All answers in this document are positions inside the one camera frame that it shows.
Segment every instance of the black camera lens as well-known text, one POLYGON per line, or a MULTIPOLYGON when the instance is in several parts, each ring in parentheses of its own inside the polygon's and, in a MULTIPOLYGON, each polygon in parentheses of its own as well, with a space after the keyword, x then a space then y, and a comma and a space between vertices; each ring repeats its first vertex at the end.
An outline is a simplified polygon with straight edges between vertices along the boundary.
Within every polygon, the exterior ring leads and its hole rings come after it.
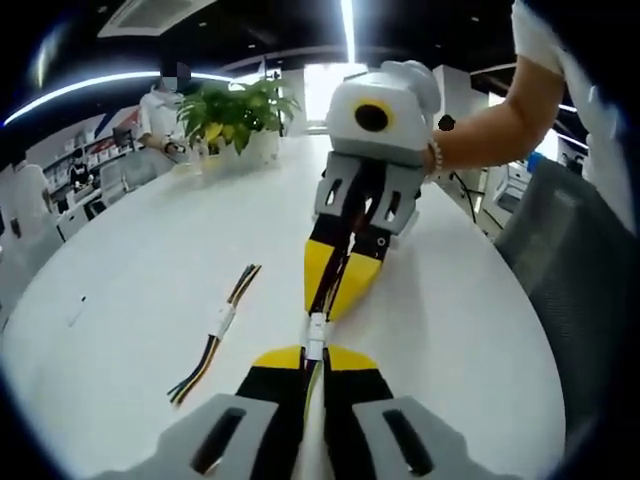
POLYGON ((356 122, 367 132, 381 132, 389 125, 389 117, 380 107, 361 105, 356 109, 356 122))

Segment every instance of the bracelet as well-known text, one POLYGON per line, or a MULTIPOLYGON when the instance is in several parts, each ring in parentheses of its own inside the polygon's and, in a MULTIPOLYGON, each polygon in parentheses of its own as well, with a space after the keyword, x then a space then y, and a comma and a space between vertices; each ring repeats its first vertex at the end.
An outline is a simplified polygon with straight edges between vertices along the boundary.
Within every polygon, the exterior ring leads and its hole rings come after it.
POLYGON ((435 178, 436 175, 438 175, 441 171, 442 171, 442 164, 444 163, 444 157, 442 156, 442 150, 440 149, 440 145, 438 145, 438 142, 436 142, 435 139, 431 139, 431 141, 429 141, 429 145, 428 145, 429 149, 431 149, 431 152, 433 153, 433 170, 427 174, 425 181, 428 183, 431 180, 433 180, 433 178, 435 178))
POLYGON ((164 153, 166 153, 167 155, 169 154, 169 146, 170 146, 170 145, 174 145, 174 146, 175 146, 175 143, 173 143, 173 142, 167 142, 167 143, 165 143, 165 144, 164 144, 164 148, 163 148, 163 150, 164 150, 164 153))

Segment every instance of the white connector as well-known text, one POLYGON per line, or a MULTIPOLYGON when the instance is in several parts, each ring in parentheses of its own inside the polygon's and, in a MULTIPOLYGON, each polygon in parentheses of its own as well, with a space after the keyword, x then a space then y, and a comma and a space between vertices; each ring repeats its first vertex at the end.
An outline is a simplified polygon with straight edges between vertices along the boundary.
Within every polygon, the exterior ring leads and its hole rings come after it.
POLYGON ((325 347, 325 326, 327 316, 324 313, 312 313, 307 330, 307 360, 322 361, 325 347))
POLYGON ((227 333, 227 330, 229 330, 229 325, 231 325, 235 314, 236 308, 230 303, 225 303, 215 313, 213 325, 211 326, 211 330, 209 331, 209 333, 222 340, 224 334, 227 333))

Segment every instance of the round table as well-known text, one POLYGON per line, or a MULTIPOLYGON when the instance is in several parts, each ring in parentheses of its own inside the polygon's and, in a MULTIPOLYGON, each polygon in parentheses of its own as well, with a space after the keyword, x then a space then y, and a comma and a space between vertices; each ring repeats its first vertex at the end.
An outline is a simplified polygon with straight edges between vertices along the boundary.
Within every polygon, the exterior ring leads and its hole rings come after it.
MULTIPOLYGON (((73 475, 126 469, 159 435, 253 360, 299 343, 303 257, 330 145, 285 139, 277 162, 246 174, 169 173, 127 195, 38 273, 3 338, 20 404, 73 475), (202 353, 211 314, 249 263, 243 297, 204 379, 179 409, 166 391, 202 353)), ((369 355, 396 396, 412 395, 494 473, 540 478, 560 459, 564 404, 540 322, 493 245, 434 184, 332 343, 369 355)), ((321 385, 296 478, 327 475, 321 385)))

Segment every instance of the cable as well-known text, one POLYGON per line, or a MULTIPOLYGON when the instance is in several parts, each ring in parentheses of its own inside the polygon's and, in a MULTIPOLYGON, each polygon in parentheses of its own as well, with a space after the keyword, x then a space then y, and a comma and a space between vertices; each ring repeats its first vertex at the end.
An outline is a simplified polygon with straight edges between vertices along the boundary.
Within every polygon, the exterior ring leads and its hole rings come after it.
POLYGON ((182 405, 182 402, 184 401, 184 399, 186 398, 186 396, 189 394, 189 392, 191 391, 191 389, 193 387, 196 386, 196 384, 200 381, 200 379, 202 378, 202 376, 205 374, 205 372, 207 371, 207 369, 209 368, 209 365, 211 365, 211 360, 213 360, 213 356, 216 353, 216 350, 218 349, 218 345, 220 344, 220 341, 215 338, 213 346, 209 349, 209 352, 207 353, 205 362, 202 366, 202 368, 200 369, 200 371, 197 373, 197 375, 187 384, 184 386, 184 388, 182 390, 180 390, 180 392, 175 396, 175 401, 174 403, 177 406, 182 405))
POLYGON ((473 223, 477 224, 478 221, 476 219, 476 212, 473 209, 473 201, 471 200, 471 190, 467 188, 467 185, 462 181, 462 179, 460 178, 460 175, 458 175, 456 172, 453 172, 453 176, 456 177, 460 182, 460 185, 462 185, 462 190, 467 196, 467 200, 469 200, 469 211, 471 212, 471 218, 473 218, 473 223))
POLYGON ((254 267, 255 265, 252 263, 251 265, 248 265, 244 269, 244 272, 242 272, 242 275, 240 275, 240 279, 236 283, 235 287, 233 287, 233 290, 231 290, 231 295, 229 295, 229 298, 227 298, 227 303, 233 303, 233 297, 235 297, 236 293, 238 292, 238 289, 242 285, 242 282, 245 280, 245 278, 247 278, 247 275, 251 273, 254 267))
POLYGON ((218 322, 213 327, 212 330, 215 334, 209 334, 207 339, 207 344, 205 345, 204 352, 202 353, 202 357, 200 358, 200 362, 198 366, 191 372, 191 374, 178 383, 175 387, 167 392, 167 395, 171 397, 171 403, 176 406, 180 406, 182 402, 184 402, 185 398, 191 392, 191 390, 198 384, 198 382, 202 379, 204 374, 207 372, 213 357, 218 349, 218 346, 222 342, 222 337, 224 336, 226 330, 231 326, 231 322, 233 321, 233 317, 235 314, 235 308, 238 306, 240 299, 245 294, 249 285, 254 280, 255 276, 258 274, 261 265, 248 265, 242 275, 236 282, 229 298, 227 299, 226 307, 221 309, 219 314, 221 317, 218 319, 218 322))
POLYGON ((200 358, 200 362, 198 362, 198 366, 196 366, 196 368, 193 370, 193 372, 191 372, 191 374, 187 378, 182 380, 180 383, 178 383, 175 387, 173 387, 171 390, 167 392, 167 395, 171 395, 172 403, 175 401, 178 395, 180 395, 180 393, 184 390, 184 388, 187 385, 189 385, 194 378, 198 376, 198 373, 203 368, 205 368, 207 358, 209 356, 209 353, 212 350, 212 347, 215 341, 216 341, 216 337, 214 337, 213 335, 209 335, 209 338, 207 339, 207 344, 204 348, 204 352, 202 354, 202 357, 200 358))
POLYGON ((311 395, 313 394, 313 388, 315 387, 318 375, 320 373, 320 365, 321 363, 317 360, 309 360, 307 363, 307 367, 305 368, 307 374, 307 385, 306 385, 306 399, 304 404, 304 423, 307 424, 307 417, 309 414, 309 406, 311 405, 311 395))
POLYGON ((249 285, 251 285, 251 282, 253 281, 253 279, 256 277, 256 275, 258 274, 258 272, 262 268, 262 265, 251 265, 251 267, 252 267, 252 270, 246 276, 244 282, 242 283, 242 286, 238 289, 238 292, 236 293, 236 295, 234 296, 234 298, 233 298, 233 300, 231 302, 231 304, 234 307, 238 306, 238 303, 240 302, 240 299, 242 298, 244 293, 247 291, 247 288, 249 288, 249 285))

